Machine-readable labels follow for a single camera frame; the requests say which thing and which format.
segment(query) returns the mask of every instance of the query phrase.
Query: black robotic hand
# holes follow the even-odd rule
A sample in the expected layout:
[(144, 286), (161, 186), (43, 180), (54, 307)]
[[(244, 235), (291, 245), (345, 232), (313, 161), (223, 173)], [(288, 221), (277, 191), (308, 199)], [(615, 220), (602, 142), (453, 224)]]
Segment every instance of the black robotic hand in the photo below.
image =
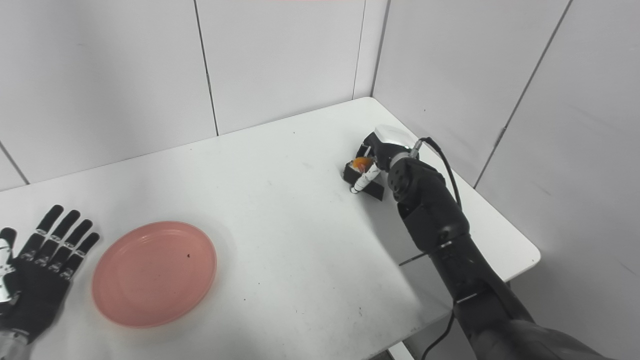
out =
[(62, 242), (80, 218), (77, 210), (70, 211), (47, 237), (63, 211), (60, 205), (51, 208), (15, 258), (11, 252), (15, 230), (6, 227), (0, 231), (0, 332), (26, 343), (51, 326), (73, 275), (100, 238), (91, 233), (81, 242), (93, 225), (83, 220)]

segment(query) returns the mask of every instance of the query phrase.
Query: pink plate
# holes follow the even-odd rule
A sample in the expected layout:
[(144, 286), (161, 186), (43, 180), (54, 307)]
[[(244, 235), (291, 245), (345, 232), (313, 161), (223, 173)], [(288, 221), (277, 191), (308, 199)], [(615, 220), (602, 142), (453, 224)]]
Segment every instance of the pink plate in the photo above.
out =
[(93, 274), (98, 310), (127, 327), (153, 327), (193, 309), (216, 275), (211, 240), (184, 222), (156, 222), (116, 241)]

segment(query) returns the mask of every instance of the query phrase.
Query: white table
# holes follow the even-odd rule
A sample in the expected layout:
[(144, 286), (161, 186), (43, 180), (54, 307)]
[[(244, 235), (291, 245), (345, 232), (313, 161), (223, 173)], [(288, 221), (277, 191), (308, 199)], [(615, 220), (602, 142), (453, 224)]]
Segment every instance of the white table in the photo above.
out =
[[(19, 231), (17, 247), (57, 203), (102, 235), (32, 359), (358, 360), (445, 316), (451, 300), (430, 260), (397, 266), (419, 252), (390, 193), (383, 202), (353, 195), (340, 178), (378, 124), (406, 129), (364, 98), (0, 193), (0, 225)], [(442, 168), (425, 148), (421, 158)], [(458, 183), (496, 272), (510, 279), (532, 267), (531, 242)], [(113, 325), (91, 300), (93, 269), (121, 235), (160, 220), (211, 237), (213, 287), (168, 325)]]

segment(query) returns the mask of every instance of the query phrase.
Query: black cable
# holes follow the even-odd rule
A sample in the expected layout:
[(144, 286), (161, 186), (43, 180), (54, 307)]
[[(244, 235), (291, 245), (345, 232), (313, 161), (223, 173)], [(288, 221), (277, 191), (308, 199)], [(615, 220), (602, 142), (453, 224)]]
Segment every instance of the black cable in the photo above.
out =
[[(438, 144), (432, 138), (429, 138), (429, 137), (421, 138), (420, 141), (429, 145), (433, 150), (435, 150), (438, 153), (438, 155), (440, 155), (440, 159), (442, 159), (442, 162), (444, 163), (444, 167), (447, 169), (447, 174), (449, 175), (449, 179), (451, 180), (451, 186), (453, 187), (453, 194), (456, 197), (456, 202), (458, 203), (458, 206), (462, 208), (462, 201), (460, 200), (460, 192), (458, 192), (458, 184), (456, 184), (456, 179), (455, 177), (453, 177), (453, 171), (451, 170), (451, 166), (447, 161), (447, 157), (444, 156), (444, 152), (442, 152), (442, 149), (440, 148), (440, 146), (438, 146)], [(440, 335), (434, 342), (432, 342), (424, 350), (424, 352), (422, 353), (422, 357), (420, 357), (420, 360), (426, 360), (427, 354), (429, 353), (429, 351), (435, 348), (436, 345), (438, 345), (442, 340), (444, 340), (444, 338), (447, 337), (447, 335), (449, 335), (449, 332), (451, 332), (451, 327), (453, 326), (453, 319), (455, 319), (455, 315), (453, 313), (453, 310), (451, 310), (451, 315), (449, 316), (449, 322), (447, 322), (447, 328), (444, 330), (442, 335)]]
[[(429, 145), (433, 150), (435, 150), (438, 153), (438, 155), (440, 155), (440, 159), (442, 159), (442, 163), (444, 163), (444, 167), (447, 169), (447, 174), (449, 175), (449, 179), (451, 180), (451, 186), (453, 186), (453, 194), (456, 197), (456, 202), (458, 203), (458, 206), (461, 209), (462, 200), (460, 200), (460, 193), (458, 192), (458, 184), (456, 184), (456, 178), (453, 177), (453, 171), (451, 170), (451, 166), (447, 161), (447, 157), (444, 156), (444, 152), (442, 152), (442, 149), (440, 148), (440, 146), (438, 146), (438, 144), (432, 138), (420, 138), (420, 141)], [(418, 260), (422, 256), (425, 256), (426, 254), (427, 254), (426, 252), (423, 252), (422, 254), (414, 256), (409, 260), (403, 261), (402, 263), (398, 264), (398, 266), (403, 266), (404, 264), (410, 263), (413, 260)]]
[(451, 327), (453, 326), (453, 319), (454, 318), (455, 318), (455, 316), (453, 315), (453, 310), (451, 310), (451, 316), (449, 317), (449, 322), (447, 323), (447, 328), (442, 333), (442, 335), (440, 335), (440, 337), (436, 339), (436, 341), (432, 342), (431, 345), (429, 345), (424, 350), (424, 352), (422, 353), (422, 357), (420, 357), (420, 360), (425, 360), (427, 358), (427, 354), (429, 353), (429, 351), (431, 351), (431, 349), (435, 348), (436, 345), (438, 345), (442, 340), (444, 340), (444, 338), (447, 337), (447, 335), (449, 335), (449, 332), (451, 331)]
[(453, 194), (456, 196), (456, 202), (458, 203), (458, 206), (462, 208), (462, 201), (460, 201), (460, 193), (458, 192), (458, 184), (456, 184), (456, 179), (453, 177), (453, 171), (451, 170), (451, 166), (447, 161), (447, 157), (444, 156), (444, 152), (442, 152), (442, 149), (440, 148), (440, 146), (438, 146), (438, 144), (432, 138), (420, 138), (420, 141), (429, 145), (433, 150), (435, 150), (438, 153), (438, 155), (440, 155), (440, 158), (444, 163), (444, 167), (447, 169), (447, 174), (449, 175), (449, 179), (451, 180), (451, 186), (453, 186)]

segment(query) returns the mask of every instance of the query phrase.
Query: orange object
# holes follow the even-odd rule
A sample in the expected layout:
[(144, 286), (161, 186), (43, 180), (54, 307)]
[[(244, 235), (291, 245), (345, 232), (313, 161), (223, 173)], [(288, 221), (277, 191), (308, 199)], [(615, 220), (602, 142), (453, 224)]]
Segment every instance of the orange object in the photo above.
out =
[(356, 158), (353, 160), (353, 167), (357, 168), (360, 172), (365, 172), (373, 164), (372, 158)]

